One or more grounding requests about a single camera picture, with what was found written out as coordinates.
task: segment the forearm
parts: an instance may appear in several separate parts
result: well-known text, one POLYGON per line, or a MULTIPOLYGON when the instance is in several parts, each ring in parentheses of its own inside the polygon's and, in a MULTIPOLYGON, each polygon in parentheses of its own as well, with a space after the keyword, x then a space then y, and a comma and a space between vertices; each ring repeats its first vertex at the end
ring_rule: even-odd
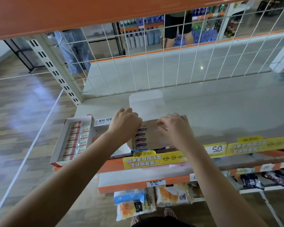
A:
POLYGON ((196 140, 183 151, 196 175, 217 226, 267 226, 221 173, 196 140))
POLYGON ((105 161, 121 146, 105 133, 82 154, 21 200, 1 222, 4 226, 55 226, 105 161))

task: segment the foot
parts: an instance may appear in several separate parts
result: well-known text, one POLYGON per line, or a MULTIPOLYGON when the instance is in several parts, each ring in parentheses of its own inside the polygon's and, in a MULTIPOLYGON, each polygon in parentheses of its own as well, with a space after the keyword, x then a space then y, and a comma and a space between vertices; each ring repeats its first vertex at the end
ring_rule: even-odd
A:
POLYGON ((133 226, 134 224, 138 223, 139 221, 141 221, 140 217, 139 216, 134 216, 131 219, 130 226, 133 226))
POLYGON ((164 210, 164 217, 171 216, 177 219, 175 212, 171 208, 165 208, 164 210))

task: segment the denim shorts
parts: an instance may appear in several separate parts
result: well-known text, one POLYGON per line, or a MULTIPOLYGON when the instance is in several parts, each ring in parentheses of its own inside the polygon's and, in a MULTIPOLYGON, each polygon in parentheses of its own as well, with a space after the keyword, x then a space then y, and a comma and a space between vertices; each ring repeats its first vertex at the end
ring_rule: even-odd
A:
POLYGON ((69 64, 71 74, 83 73, 84 70, 89 71, 91 67, 90 61, 94 60, 91 49, 86 42, 86 38, 81 29, 70 29, 65 31, 54 32, 58 45, 63 53, 66 63, 69 64))

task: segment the wooden floor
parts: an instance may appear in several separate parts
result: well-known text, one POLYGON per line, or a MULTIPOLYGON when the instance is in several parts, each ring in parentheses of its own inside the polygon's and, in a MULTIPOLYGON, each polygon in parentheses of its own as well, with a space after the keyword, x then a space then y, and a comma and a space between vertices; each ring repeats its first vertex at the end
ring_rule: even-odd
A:
MULTIPOLYGON (((0 208, 0 219, 25 195, 53 175, 53 167, 49 164, 53 148, 65 118, 73 117, 76 111, 76 106, 65 93, 58 99, 61 87, 50 73, 21 77, 27 74, 16 57, 0 65, 0 79, 15 77, 0 80, 0 202, 31 150, 0 208)), ((91 180, 58 226, 130 225, 130 219, 115 221, 117 214, 113 194, 99 194, 98 181, 98 176, 91 180)), ((265 195, 284 224, 284 190, 266 192, 265 195)), ((259 193, 244 194, 243 197, 269 226, 279 226, 259 193)), ((197 227, 215 226, 205 202, 174 206, 173 210, 181 221, 197 227)), ((158 208, 149 214, 154 215, 163 216, 163 209, 158 208)))

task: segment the black shorts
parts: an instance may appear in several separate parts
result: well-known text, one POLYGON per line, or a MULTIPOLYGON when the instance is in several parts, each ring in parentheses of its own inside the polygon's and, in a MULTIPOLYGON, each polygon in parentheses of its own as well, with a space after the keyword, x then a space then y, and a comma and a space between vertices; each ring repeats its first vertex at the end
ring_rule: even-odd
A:
MULTIPOLYGON (((179 25, 180 34, 182 34, 182 30, 183 34, 191 32, 191 21, 192 21, 192 14, 187 14, 185 17, 185 23, 190 23, 190 24, 184 25, 184 30, 183 30, 184 17, 172 17, 171 15, 168 14, 165 15, 165 27, 172 25, 179 25)), ((174 39, 176 38, 176 36, 177 36, 177 26, 165 28, 165 35, 164 35, 165 38, 174 39)))

